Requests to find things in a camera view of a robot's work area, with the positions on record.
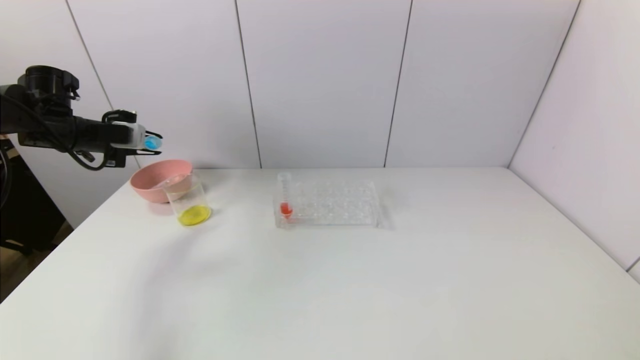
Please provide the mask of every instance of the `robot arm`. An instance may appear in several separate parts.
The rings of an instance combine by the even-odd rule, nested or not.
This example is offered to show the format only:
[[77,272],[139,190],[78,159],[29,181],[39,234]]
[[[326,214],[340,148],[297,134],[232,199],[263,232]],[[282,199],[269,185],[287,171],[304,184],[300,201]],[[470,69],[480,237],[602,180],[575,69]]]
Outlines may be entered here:
[[[74,116],[71,100],[78,100],[78,79],[48,66],[32,66],[14,85],[0,86],[0,133],[18,134],[23,146],[67,152],[89,170],[125,167],[130,155],[157,155],[162,136],[136,123],[135,112],[109,111],[100,121]],[[104,154],[95,161],[91,152]]]

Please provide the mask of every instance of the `yellow liquid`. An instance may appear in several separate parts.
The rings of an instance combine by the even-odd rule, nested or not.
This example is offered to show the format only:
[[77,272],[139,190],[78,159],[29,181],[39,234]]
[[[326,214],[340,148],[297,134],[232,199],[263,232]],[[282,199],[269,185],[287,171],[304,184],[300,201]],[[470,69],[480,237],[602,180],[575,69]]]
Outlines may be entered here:
[[207,220],[210,215],[211,208],[209,206],[196,205],[183,211],[178,217],[178,221],[182,225],[191,226]]

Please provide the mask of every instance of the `pink bowl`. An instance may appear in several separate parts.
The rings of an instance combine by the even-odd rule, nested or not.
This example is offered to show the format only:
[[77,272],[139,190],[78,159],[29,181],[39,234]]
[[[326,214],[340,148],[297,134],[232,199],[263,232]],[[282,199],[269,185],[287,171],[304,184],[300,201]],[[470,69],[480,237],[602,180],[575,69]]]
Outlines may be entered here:
[[193,165],[186,160],[163,160],[136,171],[129,180],[133,190],[150,202],[169,202],[162,183],[172,176],[188,174]]

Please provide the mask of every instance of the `wooden floor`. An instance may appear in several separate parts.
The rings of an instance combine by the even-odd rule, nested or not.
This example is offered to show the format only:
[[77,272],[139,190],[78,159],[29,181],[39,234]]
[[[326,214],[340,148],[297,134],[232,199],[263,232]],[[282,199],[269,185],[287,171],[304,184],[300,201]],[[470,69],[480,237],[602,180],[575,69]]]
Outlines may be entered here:
[[[71,225],[65,222],[53,243],[60,244],[72,231]],[[6,299],[50,253],[51,251],[34,251],[31,255],[25,256],[15,250],[0,247],[0,302]]]

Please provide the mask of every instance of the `white wall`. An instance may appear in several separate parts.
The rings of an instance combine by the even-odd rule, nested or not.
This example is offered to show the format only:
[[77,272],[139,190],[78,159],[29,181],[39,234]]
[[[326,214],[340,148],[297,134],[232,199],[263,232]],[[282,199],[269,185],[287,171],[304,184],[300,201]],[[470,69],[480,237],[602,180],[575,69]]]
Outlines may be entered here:
[[[111,110],[64,0],[3,1],[0,24],[3,29],[0,84],[15,84],[31,65],[49,65],[67,70],[80,80],[82,99],[72,103],[75,115],[99,120],[104,112]],[[15,136],[12,142],[73,227],[138,169],[131,158],[126,168],[92,172],[80,167],[67,154],[22,147]],[[102,156],[96,157],[98,163]]]
[[238,0],[262,165],[382,167],[410,0]]
[[389,167],[506,167],[578,0],[413,0]]
[[628,268],[640,256],[640,1],[585,0],[510,169]]
[[70,0],[115,108],[164,136],[165,158],[260,167],[234,0]]

